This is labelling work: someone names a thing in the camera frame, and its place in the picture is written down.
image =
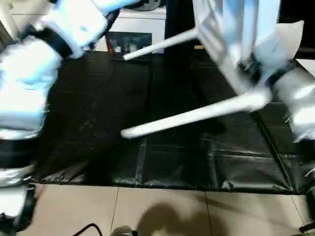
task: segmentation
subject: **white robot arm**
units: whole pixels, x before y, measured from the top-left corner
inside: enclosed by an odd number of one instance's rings
[[[31,221],[33,153],[47,112],[47,95],[66,58],[106,31],[106,15],[137,0],[58,0],[44,29],[0,55],[0,235],[15,235]]]

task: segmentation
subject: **tile floor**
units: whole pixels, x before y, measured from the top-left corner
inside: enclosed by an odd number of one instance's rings
[[[309,223],[303,196],[40,185],[33,224],[19,236],[71,236],[96,223],[139,236],[297,236]],[[89,229],[82,236],[97,236]]]

